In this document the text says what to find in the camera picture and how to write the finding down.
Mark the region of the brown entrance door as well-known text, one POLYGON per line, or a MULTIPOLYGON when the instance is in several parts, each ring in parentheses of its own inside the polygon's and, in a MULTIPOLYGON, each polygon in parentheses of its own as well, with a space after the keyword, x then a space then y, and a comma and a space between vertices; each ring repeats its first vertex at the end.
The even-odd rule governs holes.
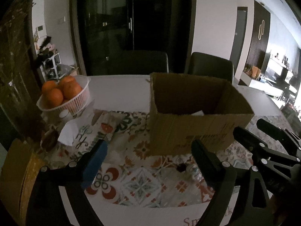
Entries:
POLYGON ((15 0, 1 22, 1 109, 17 132, 36 139, 43 123, 36 105, 32 5, 33 0, 15 0))

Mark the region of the white fruit basket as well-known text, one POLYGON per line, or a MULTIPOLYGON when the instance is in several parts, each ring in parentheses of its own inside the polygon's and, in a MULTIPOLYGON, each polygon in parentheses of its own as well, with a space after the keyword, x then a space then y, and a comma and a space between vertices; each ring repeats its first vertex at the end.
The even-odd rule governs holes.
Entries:
POLYGON ((67 100, 64 103, 57 107, 51 108, 49 102, 46 99, 46 96, 42 95, 37 101, 37 107, 43 112, 49 112, 52 114, 59 114, 63 110, 68 110, 71 115, 76 115, 82 111, 87 105, 90 99, 89 83, 91 78, 88 76, 77 75, 74 77, 76 82, 82 87, 82 90, 70 100, 67 100))

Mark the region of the white tv console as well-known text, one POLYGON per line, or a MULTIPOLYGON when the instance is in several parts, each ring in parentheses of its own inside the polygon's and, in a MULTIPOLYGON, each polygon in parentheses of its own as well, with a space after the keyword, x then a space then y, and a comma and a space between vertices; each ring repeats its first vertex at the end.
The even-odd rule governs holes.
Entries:
POLYGON ((248 76, 245 72, 242 72, 238 85, 251 87, 265 92, 268 96, 281 98, 285 92, 289 91, 287 86, 282 86, 269 78, 262 77, 259 80, 255 80, 248 76))

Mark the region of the white crumpled tissue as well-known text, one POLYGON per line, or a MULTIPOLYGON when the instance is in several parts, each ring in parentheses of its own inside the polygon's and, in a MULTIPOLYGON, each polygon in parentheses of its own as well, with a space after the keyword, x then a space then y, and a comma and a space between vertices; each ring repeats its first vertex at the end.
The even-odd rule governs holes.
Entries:
POLYGON ((68 121, 60 132, 58 141, 66 146, 72 146, 79 132, 76 119, 68 121))

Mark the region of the patterned tile table mat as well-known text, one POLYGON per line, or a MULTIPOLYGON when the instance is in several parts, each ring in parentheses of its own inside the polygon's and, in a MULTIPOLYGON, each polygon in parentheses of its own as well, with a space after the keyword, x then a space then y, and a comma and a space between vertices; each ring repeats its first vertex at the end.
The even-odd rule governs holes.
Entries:
POLYGON ((188 180, 176 170, 181 163, 195 164, 190 154, 150 155, 149 115, 143 112, 95 110, 87 115, 72 146, 57 144, 46 156, 51 168, 79 161, 99 139, 108 152, 93 183, 85 192, 102 201, 149 208, 183 207, 209 202, 213 189, 204 178, 188 180))

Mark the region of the orange fruit back left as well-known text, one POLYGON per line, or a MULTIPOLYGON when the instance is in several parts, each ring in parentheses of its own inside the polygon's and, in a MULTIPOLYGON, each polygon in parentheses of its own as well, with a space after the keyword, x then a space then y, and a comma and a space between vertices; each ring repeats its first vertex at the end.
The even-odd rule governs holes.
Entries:
POLYGON ((47 94, 49 91, 55 89, 57 84, 55 81, 46 81, 42 85, 42 94, 47 94))

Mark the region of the brown cardboard box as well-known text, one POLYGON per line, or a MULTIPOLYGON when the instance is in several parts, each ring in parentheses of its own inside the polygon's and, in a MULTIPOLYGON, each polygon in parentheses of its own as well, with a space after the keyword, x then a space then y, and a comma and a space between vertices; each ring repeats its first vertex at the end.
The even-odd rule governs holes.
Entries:
POLYGON ((150 75, 150 155, 185 155, 199 139, 210 152, 225 150, 233 130, 254 112, 227 80, 176 73, 150 75))

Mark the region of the orange fruit middle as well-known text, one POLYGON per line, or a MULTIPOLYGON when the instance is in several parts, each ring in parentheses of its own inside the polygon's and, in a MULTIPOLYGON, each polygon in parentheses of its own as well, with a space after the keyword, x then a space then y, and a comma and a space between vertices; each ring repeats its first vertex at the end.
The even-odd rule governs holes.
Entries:
POLYGON ((69 81, 63 86, 63 95, 65 99, 72 99, 82 91, 82 87, 77 81, 69 81))

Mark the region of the white shoe shelf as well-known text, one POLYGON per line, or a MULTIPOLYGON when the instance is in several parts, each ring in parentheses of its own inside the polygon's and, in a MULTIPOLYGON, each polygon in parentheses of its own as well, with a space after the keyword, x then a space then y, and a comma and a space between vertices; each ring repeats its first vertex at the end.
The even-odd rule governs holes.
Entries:
POLYGON ((40 70, 45 81, 58 80, 60 78, 61 63, 59 53, 47 58, 42 63, 40 70))

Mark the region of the orange fruit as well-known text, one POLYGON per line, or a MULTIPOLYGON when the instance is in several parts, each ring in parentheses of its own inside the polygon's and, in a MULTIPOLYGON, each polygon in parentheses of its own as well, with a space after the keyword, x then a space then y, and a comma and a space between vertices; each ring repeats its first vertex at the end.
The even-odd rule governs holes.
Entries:
POLYGON ((57 84, 55 81, 46 81, 42 85, 42 94, 47 94, 49 91, 55 89, 57 84))
POLYGON ((77 81, 69 81, 63 86, 63 95, 65 99, 72 99, 82 91, 82 87, 77 81))
POLYGON ((73 76, 65 76, 64 78, 62 78, 59 82, 59 86, 63 86, 65 83, 74 81, 75 78, 73 76))
POLYGON ((54 88, 46 94, 46 103, 49 108, 55 108, 60 106, 63 100, 63 93, 58 88, 54 88))

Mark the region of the orange fruit back right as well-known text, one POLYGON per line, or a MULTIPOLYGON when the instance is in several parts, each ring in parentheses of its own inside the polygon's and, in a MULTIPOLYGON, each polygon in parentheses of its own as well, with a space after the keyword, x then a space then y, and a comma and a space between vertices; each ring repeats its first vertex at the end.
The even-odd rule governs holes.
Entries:
POLYGON ((75 78, 73 76, 65 76, 64 78, 62 78, 59 82, 59 86, 63 86, 65 83, 74 81, 75 78))

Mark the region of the small white bottle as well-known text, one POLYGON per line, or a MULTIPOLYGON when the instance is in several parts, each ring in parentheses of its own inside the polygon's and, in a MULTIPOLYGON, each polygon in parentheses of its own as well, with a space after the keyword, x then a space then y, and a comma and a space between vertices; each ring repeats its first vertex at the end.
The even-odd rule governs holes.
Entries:
POLYGON ((73 116, 68 109, 64 109, 60 112, 59 118, 61 122, 68 122, 73 119, 73 116))

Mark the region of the black dining chair right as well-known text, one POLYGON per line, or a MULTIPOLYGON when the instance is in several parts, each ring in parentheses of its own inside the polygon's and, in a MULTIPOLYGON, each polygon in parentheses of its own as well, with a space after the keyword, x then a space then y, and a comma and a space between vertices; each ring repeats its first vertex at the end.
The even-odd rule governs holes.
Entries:
POLYGON ((190 57, 187 74, 220 78, 232 84, 234 66, 230 60, 205 53, 193 52, 190 57))

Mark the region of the dark glass cabinet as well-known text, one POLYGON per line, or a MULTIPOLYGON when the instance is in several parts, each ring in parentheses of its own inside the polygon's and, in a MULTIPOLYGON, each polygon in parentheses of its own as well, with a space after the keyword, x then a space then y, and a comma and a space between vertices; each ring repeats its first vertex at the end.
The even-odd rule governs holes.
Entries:
POLYGON ((87 76, 184 73, 196 0, 70 0, 72 42, 87 76))

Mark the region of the orange fruit front left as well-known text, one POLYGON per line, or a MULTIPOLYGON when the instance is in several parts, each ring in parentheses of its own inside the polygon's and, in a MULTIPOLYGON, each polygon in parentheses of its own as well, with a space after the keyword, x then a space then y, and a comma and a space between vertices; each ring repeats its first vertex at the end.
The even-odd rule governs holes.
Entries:
POLYGON ((63 93, 58 88, 54 88, 46 94, 46 103, 49 108, 55 108, 60 106, 63 100, 63 93))

